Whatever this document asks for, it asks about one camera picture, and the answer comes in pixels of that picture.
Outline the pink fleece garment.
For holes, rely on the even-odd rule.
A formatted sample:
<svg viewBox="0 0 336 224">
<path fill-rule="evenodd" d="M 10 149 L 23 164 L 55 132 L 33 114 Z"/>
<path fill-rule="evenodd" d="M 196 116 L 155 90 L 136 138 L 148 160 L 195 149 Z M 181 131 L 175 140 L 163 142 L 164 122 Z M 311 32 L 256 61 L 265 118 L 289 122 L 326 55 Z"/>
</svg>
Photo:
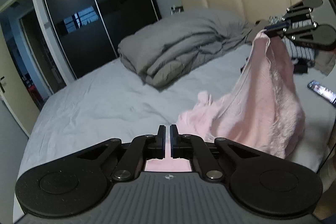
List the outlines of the pink fleece garment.
<svg viewBox="0 0 336 224">
<path fill-rule="evenodd" d="M 260 31 L 232 91 L 216 101 L 200 92 L 194 108 L 179 114 L 178 132 L 206 142 L 230 139 L 285 159 L 305 129 L 293 70 L 284 42 Z"/>
</svg>

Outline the striped clothes pile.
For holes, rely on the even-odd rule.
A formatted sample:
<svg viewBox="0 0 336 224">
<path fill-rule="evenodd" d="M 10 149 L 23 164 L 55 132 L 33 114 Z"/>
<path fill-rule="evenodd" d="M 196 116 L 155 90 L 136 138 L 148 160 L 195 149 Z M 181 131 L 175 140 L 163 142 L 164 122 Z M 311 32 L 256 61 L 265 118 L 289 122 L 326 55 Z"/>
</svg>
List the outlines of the striped clothes pile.
<svg viewBox="0 0 336 224">
<path fill-rule="evenodd" d="M 311 48 L 295 46 L 286 37 L 281 39 L 283 46 L 280 45 L 279 38 L 271 39 L 271 47 L 275 56 L 285 55 L 285 61 L 289 59 L 305 59 L 309 68 L 315 68 L 324 75 L 328 76 L 335 66 L 335 53 L 314 50 Z"/>
</svg>

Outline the grey bed sheet mattress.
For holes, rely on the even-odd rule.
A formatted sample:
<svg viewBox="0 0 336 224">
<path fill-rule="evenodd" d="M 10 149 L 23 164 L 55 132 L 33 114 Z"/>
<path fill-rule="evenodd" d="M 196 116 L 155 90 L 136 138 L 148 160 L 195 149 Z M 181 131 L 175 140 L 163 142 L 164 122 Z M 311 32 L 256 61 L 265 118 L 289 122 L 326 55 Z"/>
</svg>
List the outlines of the grey bed sheet mattress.
<svg viewBox="0 0 336 224">
<path fill-rule="evenodd" d="M 191 71 L 162 92 L 144 85 L 120 59 L 96 69 L 48 99 L 27 143 L 19 176 L 32 167 L 110 138 L 131 141 L 138 135 L 155 133 L 161 124 L 173 124 L 180 113 L 194 107 L 199 92 L 208 91 L 214 100 L 229 93 L 250 51 L 251 46 L 241 46 Z M 290 159 L 317 170 L 331 136 L 335 108 L 308 90 L 311 80 L 335 91 L 335 67 L 328 76 L 314 68 L 308 74 L 294 75 L 306 115 L 306 131 Z M 268 223 L 233 203 L 211 205 L 199 217 L 194 205 L 185 207 L 191 209 L 194 220 L 176 223 Z M 175 222 L 172 214 L 154 216 L 158 218 L 153 223 Z"/>
</svg>

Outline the smartphone with lit screen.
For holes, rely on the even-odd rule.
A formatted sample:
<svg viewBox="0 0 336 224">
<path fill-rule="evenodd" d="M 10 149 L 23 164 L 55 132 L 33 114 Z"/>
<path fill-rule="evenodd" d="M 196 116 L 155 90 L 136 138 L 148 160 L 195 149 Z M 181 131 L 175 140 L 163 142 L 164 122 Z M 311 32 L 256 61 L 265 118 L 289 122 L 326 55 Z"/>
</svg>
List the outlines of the smartphone with lit screen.
<svg viewBox="0 0 336 224">
<path fill-rule="evenodd" d="M 336 94 L 325 86 L 321 85 L 319 82 L 313 80 L 308 83 L 307 88 L 313 91 L 318 96 L 322 97 L 324 100 L 332 105 L 335 105 Z"/>
</svg>

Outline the grey folded duvet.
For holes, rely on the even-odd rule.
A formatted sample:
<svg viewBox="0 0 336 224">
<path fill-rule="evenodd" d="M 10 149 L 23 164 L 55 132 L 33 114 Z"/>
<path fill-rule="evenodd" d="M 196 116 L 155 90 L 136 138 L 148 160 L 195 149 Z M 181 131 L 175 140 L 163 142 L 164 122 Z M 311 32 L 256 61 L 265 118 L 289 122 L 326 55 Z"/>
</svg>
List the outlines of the grey folded duvet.
<svg viewBox="0 0 336 224">
<path fill-rule="evenodd" d="M 145 26 L 118 45 L 123 65 L 162 90 L 209 61 L 250 43 L 256 25 L 232 11 L 194 9 Z"/>
</svg>

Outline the black sliding wardrobe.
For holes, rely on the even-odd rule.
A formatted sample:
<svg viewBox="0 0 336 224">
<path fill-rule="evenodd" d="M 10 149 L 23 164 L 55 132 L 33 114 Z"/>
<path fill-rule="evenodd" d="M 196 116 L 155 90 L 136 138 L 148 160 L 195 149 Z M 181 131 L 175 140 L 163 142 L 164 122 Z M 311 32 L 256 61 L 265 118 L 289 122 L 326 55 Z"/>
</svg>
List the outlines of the black sliding wardrobe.
<svg viewBox="0 0 336 224">
<path fill-rule="evenodd" d="M 44 0 L 68 66 L 79 79 L 117 59 L 125 37 L 160 20 L 156 0 Z"/>
</svg>

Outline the cream room door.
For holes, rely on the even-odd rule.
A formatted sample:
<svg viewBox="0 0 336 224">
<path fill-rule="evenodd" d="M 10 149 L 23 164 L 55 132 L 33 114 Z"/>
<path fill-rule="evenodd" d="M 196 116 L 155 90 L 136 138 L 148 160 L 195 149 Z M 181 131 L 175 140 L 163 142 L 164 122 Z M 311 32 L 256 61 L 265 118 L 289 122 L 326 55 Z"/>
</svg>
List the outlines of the cream room door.
<svg viewBox="0 0 336 224">
<path fill-rule="evenodd" d="M 1 31 L 1 98 L 24 133 L 30 137 L 40 114 L 13 63 Z"/>
</svg>

